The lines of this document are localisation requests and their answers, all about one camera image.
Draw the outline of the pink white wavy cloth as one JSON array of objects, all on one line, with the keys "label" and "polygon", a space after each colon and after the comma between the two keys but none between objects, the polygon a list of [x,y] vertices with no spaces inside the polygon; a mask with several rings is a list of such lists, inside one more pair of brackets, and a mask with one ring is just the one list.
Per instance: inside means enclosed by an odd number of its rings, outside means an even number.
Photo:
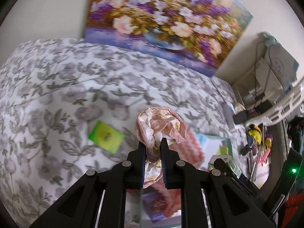
[{"label": "pink white wavy cloth", "polygon": [[[198,168],[205,160],[203,150],[200,147],[195,133],[191,129],[187,130],[186,138],[185,142],[169,145],[169,149],[177,151],[181,160],[184,160]],[[163,211],[163,215],[166,218],[171,217],[174,213],[181,210],[179,189],[167,189],[164,185],[163,177],[160,178],[158,182],[153,183],[152,187],[164,196],[166,207]]]}]

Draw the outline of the green tissue pack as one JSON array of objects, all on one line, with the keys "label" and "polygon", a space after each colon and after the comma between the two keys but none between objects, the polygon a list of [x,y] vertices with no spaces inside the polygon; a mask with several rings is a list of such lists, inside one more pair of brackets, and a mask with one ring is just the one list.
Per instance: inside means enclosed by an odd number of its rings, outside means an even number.
[{"label": "green tissue pack", "polygon": [[88,135],[88,139],[110,153],[117,153],[124,139],[124,134],[98,120]]},{"label": "green tissue pack", "polygon": [[240,178],[242,172],[233,157],[228,154],[214,155],[208,162],[212,168],[218,169],[228,174],[233,174],[236,178]]}]

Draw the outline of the pink floral fabric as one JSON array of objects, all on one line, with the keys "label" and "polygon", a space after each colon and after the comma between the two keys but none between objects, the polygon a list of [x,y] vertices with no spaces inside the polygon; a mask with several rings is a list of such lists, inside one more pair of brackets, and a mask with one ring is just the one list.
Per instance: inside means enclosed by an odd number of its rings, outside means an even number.
[{"label": "pink floral fabric", "polygon": [[187,125],[168,107],[147,107],[137,116],[135,130],[146,147],[143,187],[147,188],[162,177],[160,145],[166,139],[169,145],[186,141]]}]

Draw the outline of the black binder clip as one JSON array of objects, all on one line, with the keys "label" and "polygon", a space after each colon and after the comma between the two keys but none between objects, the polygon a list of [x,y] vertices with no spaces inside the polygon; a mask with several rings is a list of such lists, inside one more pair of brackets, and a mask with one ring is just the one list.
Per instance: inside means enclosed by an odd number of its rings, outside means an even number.
[{"label": "black binder clip", "polygon": [[249,153],[249,151],[251,151],[251,146],[249,145],[246,145],[240,149],[240,153],[242,156],[245,156],[247,153]]}]

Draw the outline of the white tray teal rim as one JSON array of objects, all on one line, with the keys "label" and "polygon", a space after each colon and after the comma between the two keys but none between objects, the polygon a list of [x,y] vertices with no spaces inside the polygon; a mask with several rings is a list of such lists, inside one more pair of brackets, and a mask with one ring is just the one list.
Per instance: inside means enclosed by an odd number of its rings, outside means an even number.
[{"label": "white tray teal rim", "polygon": [[[205,157],[204,162],[198,167],[198,169],[203,171],[210,171],[212,167],[208,165],[209,160],[212,156],[218,155],[217,151],[219,150],[220,146],[227,146],[229,148],[229,155],[232,156],[232,147],[230,139],[220,136],[211,136],[206,135],[208,137],[206,144],[203,150],[203,154]],[[143,210],[141,214],[141,224],[140,227],[181,227],[181,210],[174,213],[169,218],[165,218],[162,221],[152,223],[150,221],[149,216],[147,215],[146,211]]]}]

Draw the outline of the purple wet wipes packet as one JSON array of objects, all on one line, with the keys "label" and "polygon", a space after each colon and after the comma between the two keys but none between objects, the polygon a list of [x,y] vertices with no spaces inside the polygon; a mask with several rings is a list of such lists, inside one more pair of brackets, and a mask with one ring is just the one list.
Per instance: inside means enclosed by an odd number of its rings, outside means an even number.
[{"label": "purple wet wipes packet", "polygon": [[149,192],[143,194],[142,203],[152,223],[165,219],[164,211],[167,208],[167,201],[161,193]]}]

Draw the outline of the yellow plush toy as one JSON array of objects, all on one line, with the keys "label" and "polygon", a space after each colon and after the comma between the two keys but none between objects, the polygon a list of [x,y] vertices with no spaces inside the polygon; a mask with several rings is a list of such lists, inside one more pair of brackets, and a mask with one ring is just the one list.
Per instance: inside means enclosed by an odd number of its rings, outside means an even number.
[{"label": "yellow plush toy", "polygon": [[251,124],[247,134],[250,135],[257,145],[262,143],[262,132],[257,125]]}]

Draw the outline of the black power adapter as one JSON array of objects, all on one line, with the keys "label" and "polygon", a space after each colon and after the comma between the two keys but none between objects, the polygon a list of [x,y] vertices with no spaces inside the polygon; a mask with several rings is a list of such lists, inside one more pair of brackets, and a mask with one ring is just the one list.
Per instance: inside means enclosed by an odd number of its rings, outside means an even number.
[{"label": "black power adapter", "polygon": [[232,116],[233,122],[235,125],[243,124],[248,120],[248,112],[247,110],[243,110]]}]

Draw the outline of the white power strip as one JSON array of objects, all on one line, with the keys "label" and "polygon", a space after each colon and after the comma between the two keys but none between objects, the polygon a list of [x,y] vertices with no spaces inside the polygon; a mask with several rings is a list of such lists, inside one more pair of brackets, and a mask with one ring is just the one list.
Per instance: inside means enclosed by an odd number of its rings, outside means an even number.
[{"label": "white power strip", "polygon": [[235,115],[235,110],[234,110],[233,104],[230,102],[223,102],[222,109],[223,109],[224,118],[227,122],[228,128],[230,130],[235,130],[236,125],[234,124],[234,120],[233,120],[233,116]]}]

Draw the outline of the white lattice basket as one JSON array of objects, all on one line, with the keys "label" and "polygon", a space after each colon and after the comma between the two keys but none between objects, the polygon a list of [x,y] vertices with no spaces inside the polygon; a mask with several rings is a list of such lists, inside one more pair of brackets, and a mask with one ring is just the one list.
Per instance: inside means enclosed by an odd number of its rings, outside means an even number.
[{"label": "white lattice basket", "polygon": [[303,102],[303,77],[296,86],[280,102],[259,116],[249,119],[244,123],[248,128],[251,124],[263,124],[267,127],[274,126],[289,116]]}]

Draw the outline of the grey floral tablecloth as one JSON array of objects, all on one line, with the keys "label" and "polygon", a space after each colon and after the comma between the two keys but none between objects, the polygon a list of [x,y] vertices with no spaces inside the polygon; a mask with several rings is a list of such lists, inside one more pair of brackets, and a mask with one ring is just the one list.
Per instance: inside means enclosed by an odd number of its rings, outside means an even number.
[{"label": "grey floral tablecloth", "polygon": [[[229,138],[244,168],[245,128],[228,128],[225,101],[235,101],[227,82],[158,57],[78,39],[25,42],[1,67],[1,201],[29,227],[88,169],[126,159],[146,107],[169,107],[194,132]],[[117,153],[88,139],[98,120],[124,134]]]}]

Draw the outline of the floral painting canvas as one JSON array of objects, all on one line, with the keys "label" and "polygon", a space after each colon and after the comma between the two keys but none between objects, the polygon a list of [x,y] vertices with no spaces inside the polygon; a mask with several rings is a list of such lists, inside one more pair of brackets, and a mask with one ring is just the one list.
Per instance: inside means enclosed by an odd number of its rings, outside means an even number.
[{"label": "floral painting canvas", "polygon": [[90,0],[85,40],[211,77],[252,18],[238,0]]}]

